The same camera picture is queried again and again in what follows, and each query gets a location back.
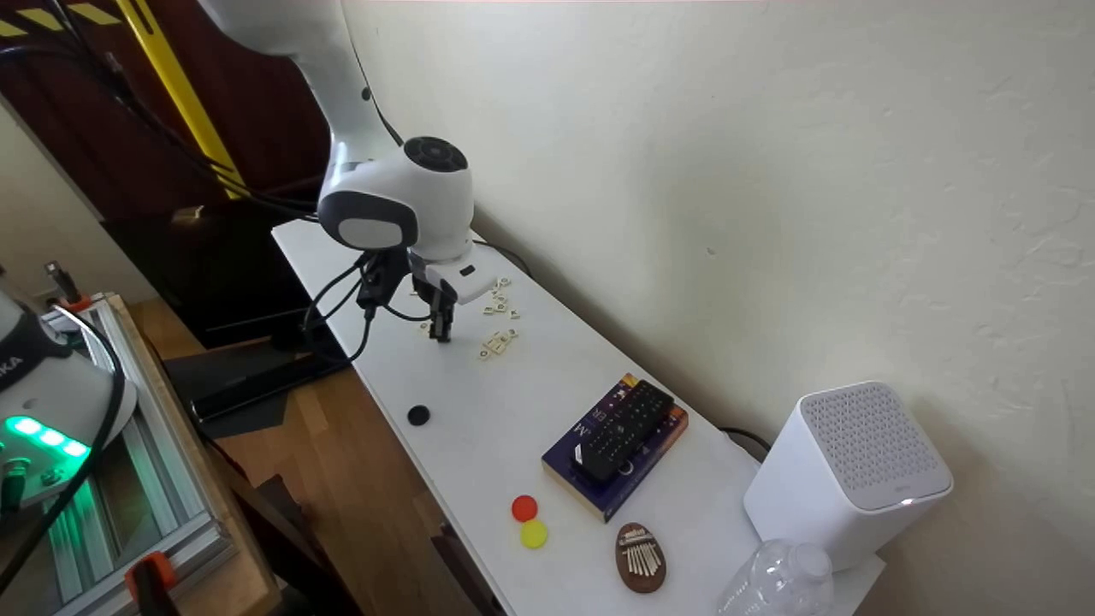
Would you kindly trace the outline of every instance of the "round brown object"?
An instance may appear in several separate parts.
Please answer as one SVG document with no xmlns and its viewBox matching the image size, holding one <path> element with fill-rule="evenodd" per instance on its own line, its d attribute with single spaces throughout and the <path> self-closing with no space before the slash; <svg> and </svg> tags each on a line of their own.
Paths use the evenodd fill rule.
<svg viewBox="0 0 1095 616">
<path fill-rule="evenodd" d="M 645 522 L 622 522 L 615 535 L 615 570 L 628 588 L 648 595 L 664 584 L 666 561 Z"/>
</svg>

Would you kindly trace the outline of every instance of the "green light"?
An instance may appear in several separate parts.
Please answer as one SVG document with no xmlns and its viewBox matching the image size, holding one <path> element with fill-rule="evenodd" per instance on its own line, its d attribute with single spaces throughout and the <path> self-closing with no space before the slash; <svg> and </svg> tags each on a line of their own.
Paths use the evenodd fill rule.
<svg viewBox="0 0 1095 616">
<path fill-rule="evenodd" d="M 42 430 L 39 440 L 55 449 L 55 446 L 64 440 L 64 433 L 63 430 Z"/>
<path fill-rule="evenodd" d="M 73 458 L 90 455 L 90 449 L 85 449 L 85 446 L 80 446 L 80 440 L 69 440 L 63 452 L 64 452 L 64 455 L 73 455 Z"/>
<path fill-rule="evenodd" d="M 39 433 L 42 424 L 32 421 L 32 416 L 6 416 L 6 430 L 18 430 L 18 433 Z"/>
</svg>

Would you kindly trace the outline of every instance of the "white wall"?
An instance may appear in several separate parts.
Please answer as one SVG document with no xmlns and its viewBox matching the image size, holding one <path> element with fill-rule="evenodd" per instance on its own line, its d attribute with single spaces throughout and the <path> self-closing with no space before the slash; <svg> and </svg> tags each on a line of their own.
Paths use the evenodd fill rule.
<svg viewBox="0 0 1095 616">
<path fill-rule="evenodd" d="M 958 494 L 869 612 L 1095 612 L 1093 0 L 357 2 L 391 119 L 710 416 L 907 398 Z"/>
<path fill-rule="evenodd" d="M 0 99 L 0 264 L 6 284 L 39 298 L 55 292 L 45 260 L 60 260 L 82 292 L 153 298 L 150 284 L 103 232 L 85 196 L 60 170 L 42 144 Z"/>
</svg>

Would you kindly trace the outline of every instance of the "red button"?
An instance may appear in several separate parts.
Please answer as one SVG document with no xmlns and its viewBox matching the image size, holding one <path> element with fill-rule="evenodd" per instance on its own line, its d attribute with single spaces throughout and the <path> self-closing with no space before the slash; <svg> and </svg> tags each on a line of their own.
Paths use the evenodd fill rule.
<svg viewBox="0 0 1095 616">
<path fill-rule="evenodd" d="M 520 521 L 520 522 L 534 521 L 536 510 L 541 510 L 536 499 L 526 497 L 526 494 L 520 494 L 520 497 L 514 499 L 514 506 L 510 506 L 514 521 Z"/>
</svg>

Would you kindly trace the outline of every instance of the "plastic bottle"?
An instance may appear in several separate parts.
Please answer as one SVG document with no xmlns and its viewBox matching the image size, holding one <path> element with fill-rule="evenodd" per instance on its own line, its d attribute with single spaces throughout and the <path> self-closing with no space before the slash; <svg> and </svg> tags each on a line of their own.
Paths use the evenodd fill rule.
<svg viewBox="0 0 1095 616">
<path fill-rule="evenodd" d="M 719 616 L 823 616 L 833 602 L 833 564 L 823 547 L 769 541 L 731 576 Z"/>
</svg>

